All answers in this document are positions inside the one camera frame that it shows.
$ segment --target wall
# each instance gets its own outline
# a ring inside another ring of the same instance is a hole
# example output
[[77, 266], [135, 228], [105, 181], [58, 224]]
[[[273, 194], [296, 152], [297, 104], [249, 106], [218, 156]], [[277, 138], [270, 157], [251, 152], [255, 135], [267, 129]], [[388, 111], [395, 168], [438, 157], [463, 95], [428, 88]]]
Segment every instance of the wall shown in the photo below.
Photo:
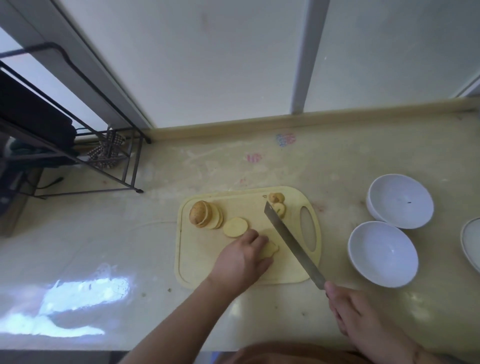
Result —
[[58, 0], [155, 127], [288, 114], [305, 0]]
[[305, 111], [428, 102], [480, 73], [480, 1], [331, 0]]
[[[19, 48], [21, 46], [0, 28], [0, 52]], [[102, 119], [31, 55], [14, 56], [2, 61], [94, 129], [107, 128]], [[82, 127], [76, 121], [73, 125], [75, 128]]]

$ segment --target hand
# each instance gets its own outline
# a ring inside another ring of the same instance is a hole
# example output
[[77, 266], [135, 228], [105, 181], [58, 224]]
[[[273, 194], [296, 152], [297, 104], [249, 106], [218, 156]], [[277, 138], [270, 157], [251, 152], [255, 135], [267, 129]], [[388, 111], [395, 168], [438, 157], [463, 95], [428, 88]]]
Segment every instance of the hand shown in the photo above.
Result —
[[232, 299], [239, 296], [273, 263], [272, 258], [259, 259], [268, 238], [258, 235], [256, 230], [247, 230], [242, 236], [227, 245], [218, 256], [208, 276]]
[[330, 310], [341, 333], [375, 364], [411, 364], [418, 344], [380, 317], [363, 292], [325, 283]]

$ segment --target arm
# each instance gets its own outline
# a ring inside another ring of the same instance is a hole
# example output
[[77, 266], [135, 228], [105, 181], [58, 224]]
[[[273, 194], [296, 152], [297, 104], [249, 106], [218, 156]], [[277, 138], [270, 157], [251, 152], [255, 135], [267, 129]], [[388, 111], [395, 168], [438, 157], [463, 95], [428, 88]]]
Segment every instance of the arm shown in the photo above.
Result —
[[273, 263], [258, 256], [268, 242], [248, 230], [227, 245], [209, 276], [121, 364], [191, 364], [228, 305]]
[[363, 292], [325, 283], [340, 332], [374, 364], [442, 364], [398, 326], [382, 317]]

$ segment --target cutting board handle hole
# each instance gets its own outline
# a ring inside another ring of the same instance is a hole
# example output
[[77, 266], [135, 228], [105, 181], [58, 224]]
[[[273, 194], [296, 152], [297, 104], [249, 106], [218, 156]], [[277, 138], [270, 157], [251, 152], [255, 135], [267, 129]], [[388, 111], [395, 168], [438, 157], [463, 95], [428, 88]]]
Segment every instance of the cutting board handle hole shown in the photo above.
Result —
[[300, 226], [303, 241], [307, 248], [313, 252], [317, 246], [317, 234], [315, 232], [312, 215], [305, 206], [300, 209]]

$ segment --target person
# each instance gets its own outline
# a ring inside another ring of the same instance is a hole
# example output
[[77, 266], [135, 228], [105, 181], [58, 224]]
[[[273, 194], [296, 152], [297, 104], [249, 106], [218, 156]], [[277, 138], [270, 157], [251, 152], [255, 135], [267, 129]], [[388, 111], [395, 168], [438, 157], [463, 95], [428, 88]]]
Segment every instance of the person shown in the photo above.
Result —
[[[248, 230], [227, 245], [212, 272], [121, 364], [191, 364], [215, 323], [230, 303], [253, 285], [273, 263], [258, 256], [268, 238]], [[216, 363], [438, 364], [399, 327], [381, 316], [364, 293], [325, 283], [330, 310], [340, 332], [363, 354], [334, 351], [312, 344], [261, 343], [221, 355]]]

